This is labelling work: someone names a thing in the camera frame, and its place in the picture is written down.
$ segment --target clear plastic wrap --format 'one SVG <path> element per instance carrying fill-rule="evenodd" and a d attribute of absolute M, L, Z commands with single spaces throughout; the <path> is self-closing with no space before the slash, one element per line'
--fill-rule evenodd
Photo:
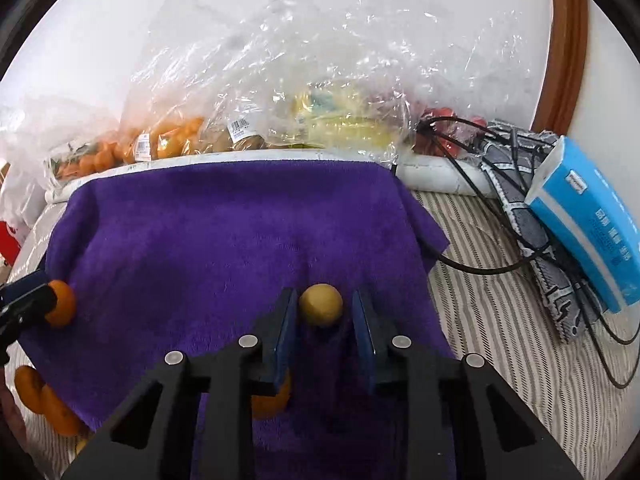
<path fill-rule="evenodd" d="M 425 108 L 420 116 L 420 120 L 429 120 L 436 117 L 458 117 L 455 111 L 452 108 Z M 487 121 L 485 118 L 480 116 L 472 116 L 469 120 L 473 123 L 478 124 L 478 126 L 487 126 Z M 451 137 L 458 142 L 462 142 L 463 144 L 470 146 L 473 140 L 478 135 L 480 131 L 478 128 L 471 126 L 469 124 L 457 123 L 455 121 L 447 122 L 447 121 L 439 121 L 433 125 L 434 131 L 440 134 L 444 134 L 446 136 Z M 438 138 L 438 143 L 443 147 L 446 152 L 455 158 L 460 158 L 461 160 L 466 160 L 475 165 L 474 163 L 474 155 L 470 155 L 469 152 L 466 152 L 462 148 L 460 148 L 457 144 L 450 142 L 447 139 L 442 137 Z M 433 156 L 445 156 L 440 147 L 438 147 L 431 137 L 427 136 L 416 136 L 415 144 L 414 144 L 414 152 L 420 155 L 433 155 Z"/>
<path fill-rule="evenodd" d="M 496 16 L 465 35 L 453 25 L 452 13 L 431 0 L 359 0 L 345 22 L 363 41 L 395 53 L 414 120 L 435 110 L 529 126 L 538 96 L 518 14 Z M 472 137 L 468 128 L 448 133 Z"/>
<path fill-rule="evenodd" d="M 125 163 L 228 149 L 198 133 L 234 51 L 230 31 L 225 16 L 197 0 L 165 1 L 131 77 L 118 139 Z"/>
<path fill-rule="evenodd" d="M 239 46 L 206 128 L 234 142 L 354 151 L 395 163 L 410 115 L 402 65 L 385 45 L 351 34 L 311 0 L 271 0 L 241 23 Z"/>
<path fill-rule="evenodd" d="M 33 228 L 46 206 L 44 189 L 33 175 L 13 165 L 0 187 L 0 220 L 13 230 L 19 244 Z"/>
<path fill-rule="evenodd" d="M 147 43 L 120 126 L 127 163 L 296 146 L 390 164 L 410 131 L 393 53 L 311 0 L 271 0 L 233 28 L 195 0 L 167 0 Z"/>
<path fill-rule="evenodd" d="M 118 122 L 106 110 L 46 96 L 25 100 L 18 113 L 23 120 L 1 133 L 0 146 L 12 167 L 43 189 L 118 164 L 113 151 Z"/>

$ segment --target orange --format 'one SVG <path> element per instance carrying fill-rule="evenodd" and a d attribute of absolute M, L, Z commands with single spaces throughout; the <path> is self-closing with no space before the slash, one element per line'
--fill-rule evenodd
<path fill-rule="evenodd" d="M 174 130 L 172 134 L 165 134 L 159 137 L 158 158 L 172 158 L 182 155 L 182 147 L 186 142 L 184 132 L 180 128 L 179 130 Z"/>
<path fill-rule="evenodd" d="M 273 418 L 282 413 L 289 402 L 291 396 L 291 375 L 287 370 L 284 384 L 275 397 L 251 396 L 251 413 L 256 420 Z"/>
<path fill-rule="evenodd" d="M 195 142 L 196 142 L 195 137 L 187 138 L 184 141 L 184 146 L 182 147 L 181 155 L 195 155 L 196 154 Z"/>
<path fill-rule="evenodd" d="M 134 143 L 126 145 L 122 150 L 122 161 L 125 164 L 135 164 L 136 163 L 136 154 L 133 152 Z"/>
<path fill-rule="evenodd" d="M 83 155 L 80 157 L 78 176 L 87 176 L 95 173 L 95 155 Z"/>
<path fill-rule="evenodd" d="M 113 158 L 116 160 L 116 162 L 122 162 L 124 159 L 124 150 L 122 149 L 122 146 L 119 145 L 117 142 L 114 142 L 112 145 L 112 149 L 111 151 L 113 152 Z"/>
<path fill-rule="evenodd" d="M 56 179 L 62 180 L 64 178 L 65 170 L 68 165 L 68 162 L 62 162 L 58 166 L 58 170 L 56 171 Z"/>
<path fill-rule="evenodd" d="M 76 296 L 71 287 L 60 280 L 52 280 L 49 286 L 55 292 L 57 301 L 55 308 L 45 314 L 44 319 L 53 328 L 62 328 L 68 325 L 76 315 Z"/>
<path fill-rule="evenodd" d="M 79 171 L 80 171 L 80 166 L 78 166 L 78 163 L 70 162 L 66 165 L 65 169 L 60 173 L 60 180 L 75 178 L 76 176 L 78 176 Z"/>
<path fill-rule="evenodd" d="M 142 128 L 129 128 L 124 134 L 124 139 L 129 142 L 135 142 L 142 133 Z"/>
<path fill-rule="evenodd" d="M 158 136 L 177 130 L 178 127 L 178 124 L 170 121 L 162 121 L 153 130 L 151 130 L 151 135 L 157 138 Z"/>
<path fill-rule="evenodd" d="M 187 133 L 187 137 L 194 136 L 198 133 L 202 123 L 204 122 L 204 117 L 195 117 L 190 121 L 184 123 L 184 131 Z"/>
<path fill-rule="evenodd" d="M 41 394 L 44 381 L 35 368 L 20 366 L 15 371 L 15 390 L 22 403 L 37 415 L 42 415 Z"/>
<path fill-rule="evenodd" d="M 95 155 L 94 166 L 95 166 L 95 171 L 97 171 L 97 173 L 110 170 L 115 165 L 116 165 L 116 161 L 113 158 L 113 153 L 111 153 L 111 150 L 109 149 L 108 146 L 106 150 L 102 150 L 101 152 L 98 152 Z"/>
<path fill-rule="evenodd" d="M 82 420 L 60 400 L 48 384 L 43 387 L 40 400 L 43 414 L 57 434 L 76 436 L 84 429 Z"/>

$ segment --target black gripper frame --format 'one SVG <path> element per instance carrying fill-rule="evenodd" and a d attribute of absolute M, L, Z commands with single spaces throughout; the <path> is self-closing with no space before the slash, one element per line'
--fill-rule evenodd
<path fill-rule="evenodd" d="M 43 270 L 0 286 L 0 366 L 9 362 L 6 349 L 23 330 L 44 320 L 56 307 L 56 295 Z"/>
<path fill-rule="evenodd" d="M 406 400 L 402 480 L 580 480 L 533 412 L 480 355 L 458 361 L 399 335 L 353 295 L 360 367 L 375 394 Z"/>
<path fill-rule="evenodd" d="M 176 364 L 165 362 L 177 361 L 175 354 L 167 356 L 117 407 L 63 480 L 189 480 L 204 393 L 198 478 L 252 480 L 251 395 L 273 396 L 282 386 L 297 307 L 297 292 L 286 288 L 250 332 L 257 337 L 254 346 L 236 340 L 200 357 L 182 353 Z"/>

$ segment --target plastic bag of oranges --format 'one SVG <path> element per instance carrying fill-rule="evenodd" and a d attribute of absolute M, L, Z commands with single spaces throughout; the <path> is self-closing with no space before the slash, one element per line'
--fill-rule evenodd
<path fill-rule="evenodd" d="M 223 68 L 242 47 L 231 28 L 197 0 L 165 1 L 130 80 L 116 158 L 133 164 L 264 146 L 261 137 L 233 142 L 226 124 L 205 124 Z"/>
<path fill-rule="evenodd" d="M 21 113 L 19 126 L 2 132 L 2 144 L 11 164 L 45 190 L 122 161 L 114 152 L 118 123 L 106 110 L 44 96 L 27 99 Z"/>

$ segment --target gray patterned cloth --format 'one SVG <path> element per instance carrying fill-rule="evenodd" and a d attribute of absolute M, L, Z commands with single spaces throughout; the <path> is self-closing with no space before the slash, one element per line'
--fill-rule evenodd
<path fill-rule="evenodd" d="M 558 140 L 558 136 L 552 132 L 536 134 L 523 130 L 507 123 L 492 121 L 489 127 L 506 140 L 511 140 L 512 135 L 518 139 L 520 149 L 516 153 L 519 174 L 514 164 L 513 152 L 510 146 L 504 146 L 499 142 L 486 141 L 482 144 L 484 160 L 492 162 L 496 168 L 502 170 L 520 187 L 531 184 L 533 173 L 542 160 L 548 155 Z M 538 156 L 532 156 L 530 150 L 539 150 Z M 540 221 L 533 214 L 527 204 L 524 203 L 525 194 L 516 188 L 511 182 L 501 176 L 487 163 L 480 165 L 489 178 L 498 200 L 506 213 L 511 226 L 530 245 L 542 247 L 549 241 L 549 235 L 545 232 Z M 518 241 L 518 246 L 523 256 L 529 256 L 533 251 Z M 545 251 L 548 256 L 555 259 L 563 268 L 576 267 L 576 262 L 567 250 L 552 238 L 552 244 Z M 591 308 L 593 305 L 598 312 L 603 311 L 603 306 L 598 295 L 586 281 L 580 282 L 580 288 L 574 289 L 572 281 L 558 265 L 548 260 L 537 258 L 532 261 L 531 267 L 536 276 L 536 281 L 542 293 L 546 309 L 558 330 L 561 339 L 565 342 L 581 336 L 586 324 L 577 304 L 576 295 L 584 305 L 584 311 L 590 322 L 598 319 L 598 313 Z"/>
<path fill-rule="evenodd" d="M 449 258 L 476 267 L 498 267 L 521 257 L 518 247 L 475 197 L 414 192 L 449 237 Z M 34 227 L 11 280 L 36 268 L 65 204 L 49 206 Z M 429 275 L 442 330 L 457 357 L 478 352 L 500 372 L 560 443 L 588 480 L 604 480 L 640 430 L 640 381 L 624 391 L 607 380 L 588 338 L 562 344 L 528 267 L 502 276 L 475 276 L 436 264 Z M 639 311 L 605 314 L 629 336 Z M 596 336 L 620 380 L 633 365 L 636 345 L 622 348 L 600 326 Z M 6 376 L 28 364 L 20 345 L 10 349 Z M 26 418 L 30 449 L 49 480 L 57 480 L 75 456 L 75 439 L 55 435 L 44 418 Z"/>

